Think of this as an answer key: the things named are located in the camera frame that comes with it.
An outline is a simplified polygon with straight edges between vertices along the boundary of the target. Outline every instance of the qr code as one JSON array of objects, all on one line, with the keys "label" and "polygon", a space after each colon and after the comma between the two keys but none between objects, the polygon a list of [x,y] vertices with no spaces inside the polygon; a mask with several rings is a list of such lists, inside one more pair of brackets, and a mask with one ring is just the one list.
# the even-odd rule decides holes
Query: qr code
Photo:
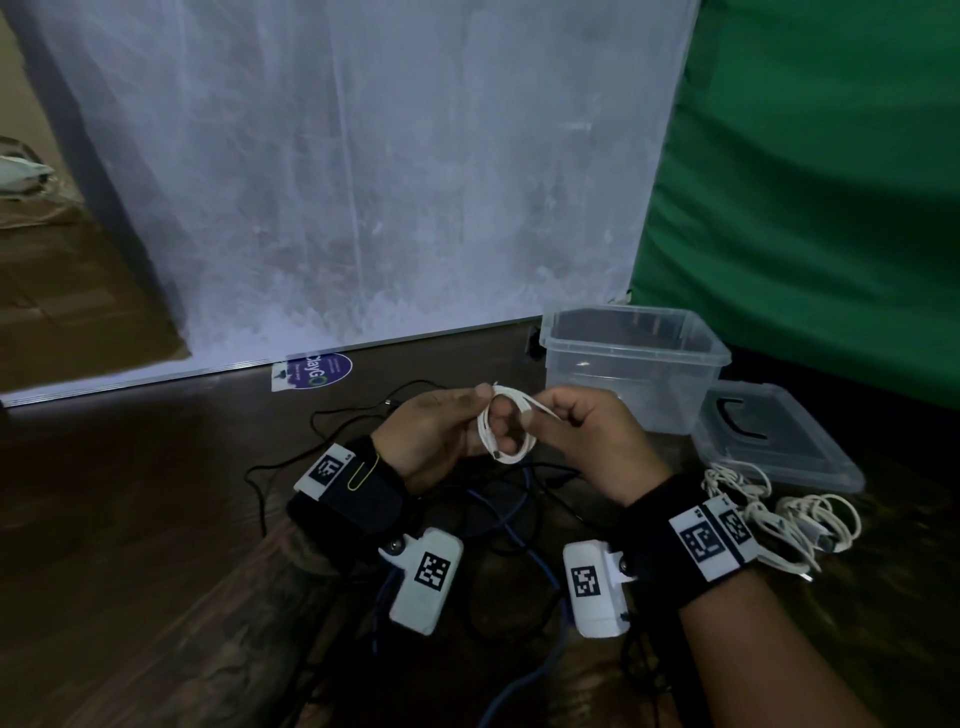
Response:
[{"label": "qr code", "polygon": [[444,587],[448,571],[450,571],[450,562],[425,551],[423,559],[420,561],[420,568],[417,569],[417,575],[414,576],[414,581],[419,581],[430,589],[439,591]]},{"label": "qr code", "polygon": [[335,478],[343,468],[344,463],[332,455],[324,455],[323,459],[317,463],[317,467],[310,471],[310,477],[326,487],[333,482],[333,478]]},{"label": "qr code", "polygon": [[597,579],[597,570],[594,567],[578,567],[571,569],[573,576],[574,596],[599,596],[600,581]]},{"label": "qr code", "polygon": [[747,525],[739,517],[736,511],[725,511],[720,514],[719,521],[727,529],[738,546],[742,546],[750,541],[751,533]]},{"label": "qr code", "polygon": [[707,522],[697,523],[681,531],[680,538],[698,564],[727,550],[716,531],[713,530],[713,526]]}]

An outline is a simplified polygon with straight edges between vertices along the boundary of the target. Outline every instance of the yellow stitching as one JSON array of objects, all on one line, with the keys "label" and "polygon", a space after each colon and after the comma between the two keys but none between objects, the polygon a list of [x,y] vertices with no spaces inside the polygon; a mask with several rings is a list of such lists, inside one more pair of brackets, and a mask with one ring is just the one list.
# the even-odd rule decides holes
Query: yellow stitching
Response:
[{"label": "yellow stitching", "polygon": [[376,468],[376,464],[377,464],[378,462],[380,462],[380,453],[379,453],[379,452],[376,454],[376,460],[373,461],[373,464],[370,466],[370,469],[367,471],[367,474],[363,476],[363,480],[361,480],[359,483],[357,483],[357,487],[356,487],[356,488],[351,488],[351,487],[350,487],[350,483],[353,482],[353,478],[355,478],[355,477],[357,476],[357,474],[360,472],[360,468],[357,468],[355,471],[353,471],[353,475],[351,475],[351,476],[350,476],[350,480],[347,481],[347,490],[349,490],[351,493],[354,493],[354,492],[360,490],[360,486],[367,482],[367,478],[370,477],[370,473],[372,473],[372,472],[373,472],[373,469]]}]

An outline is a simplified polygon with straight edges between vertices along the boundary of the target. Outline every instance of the screw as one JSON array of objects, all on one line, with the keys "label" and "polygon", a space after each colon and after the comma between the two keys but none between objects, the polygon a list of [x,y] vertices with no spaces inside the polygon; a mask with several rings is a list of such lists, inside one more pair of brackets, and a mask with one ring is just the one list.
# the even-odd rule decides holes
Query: screw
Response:
[{"label": "screw", "polygon": [[403,549],[406,547],[406,542],[403,539],[393,539],[383,547],[383,550],[389,553],[391,556],[398,556],[399,554],[403,553]]}]

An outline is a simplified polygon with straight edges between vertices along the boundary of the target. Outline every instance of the white board surface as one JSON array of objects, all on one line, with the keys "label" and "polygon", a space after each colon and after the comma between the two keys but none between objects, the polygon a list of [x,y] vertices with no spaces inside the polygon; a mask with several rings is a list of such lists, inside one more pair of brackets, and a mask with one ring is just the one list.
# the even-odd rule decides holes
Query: white board surface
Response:
[{"label": "white board surface", "polygon": [[37,35],[191,358],[4,403],[604,302],[693,0],[59,0]]}]

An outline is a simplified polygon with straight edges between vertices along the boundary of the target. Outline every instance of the hand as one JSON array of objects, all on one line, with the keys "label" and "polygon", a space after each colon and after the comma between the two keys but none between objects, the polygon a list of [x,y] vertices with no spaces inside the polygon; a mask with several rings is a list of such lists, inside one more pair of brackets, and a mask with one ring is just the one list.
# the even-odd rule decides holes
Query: hand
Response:
[{"label": "hand", "polygon": [[673,474],[613,392],[552,387],[534,399],[560,419],[535,408],[520,415],[523,428],[562,452],[570,466],[611,500],[628,506]]},{"label": "hand", "polygon": [[[403,478],[407,490],[419,496],[440,482],[460,458],[487,452],[476,418],[492,399],[489,384],[417,395],[373,432],[373,446]],[[505,420],[491,422],[491,427],[498,444],[516,447],[507,437]]]}]

